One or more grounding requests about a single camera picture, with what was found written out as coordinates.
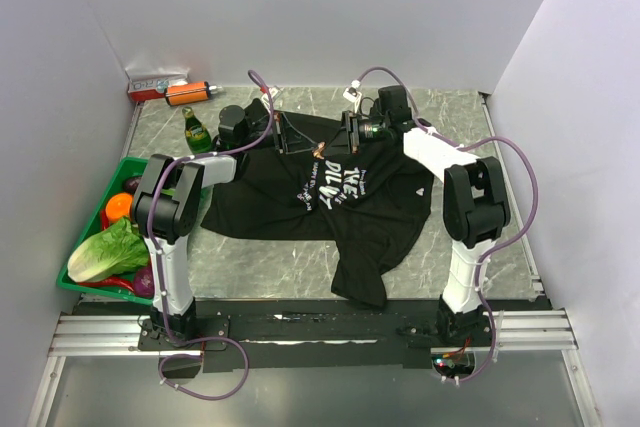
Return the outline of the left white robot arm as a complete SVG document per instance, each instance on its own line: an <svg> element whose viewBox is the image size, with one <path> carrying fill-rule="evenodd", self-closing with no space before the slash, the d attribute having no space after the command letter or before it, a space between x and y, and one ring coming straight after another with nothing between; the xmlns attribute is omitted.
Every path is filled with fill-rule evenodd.
<svg viewBox="0 0 640 427"><path fill-rule="evenodd" d="M188 279L188 238L196 226L204 188L237 181L246 155L272 149L279 154L312 152L321 144L295 127L283 111L259 100L242 108L230 105L219 114L212 150L173 158L150 157L134 195L132 220L151 257L153 329L177 349L198 335L196 301Z"/></svg>

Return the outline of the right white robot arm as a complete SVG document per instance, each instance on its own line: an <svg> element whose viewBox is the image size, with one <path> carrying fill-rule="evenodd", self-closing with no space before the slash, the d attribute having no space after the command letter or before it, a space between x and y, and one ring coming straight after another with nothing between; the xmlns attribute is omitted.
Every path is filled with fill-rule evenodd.
<svg viewBox="0 0 640 427"><path fill-rule="evenodd" d="M452 240L449 274L439 300L436 331L448 345L484 331L493 331L483 284L491 255L502 245L500 237L511 212L503 170L495 157L480 158L444 138L420 118L412 95L402 85L383 87L368 114L359 108L360 83L354 81L344 96L354 108L343 112L338 133L317 144L313 154L357 154L367 144L392 140L406 157L418 162L443 184L442 218Z"/></svg>

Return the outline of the small sparkly brooch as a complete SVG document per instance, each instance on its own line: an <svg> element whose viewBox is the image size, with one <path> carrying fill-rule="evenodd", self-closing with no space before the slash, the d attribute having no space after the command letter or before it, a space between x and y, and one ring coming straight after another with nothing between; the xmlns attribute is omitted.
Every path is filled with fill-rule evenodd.
<svg viewBox="0 0 640 427"><path fill-rule="evenodd" d="M313 151L313 156L317 159L323 159L324 158L324 150L326 147L326 143L325 142L320 142L317 147L314 149Z"/></svg>

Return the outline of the black printed t-shirt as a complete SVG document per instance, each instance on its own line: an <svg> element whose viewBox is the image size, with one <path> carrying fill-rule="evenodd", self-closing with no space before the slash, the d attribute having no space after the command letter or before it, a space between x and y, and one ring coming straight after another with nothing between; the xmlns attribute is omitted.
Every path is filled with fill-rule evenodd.
<svg viewBox="0 0 640 427"><path fill-rule="evenodd" d="M202 228L244 240L332 241L332 293L382 308L382 277L410 253L431 214L433 174L383 138L356 154L252 149L237 180L214 187Z"/></svg>

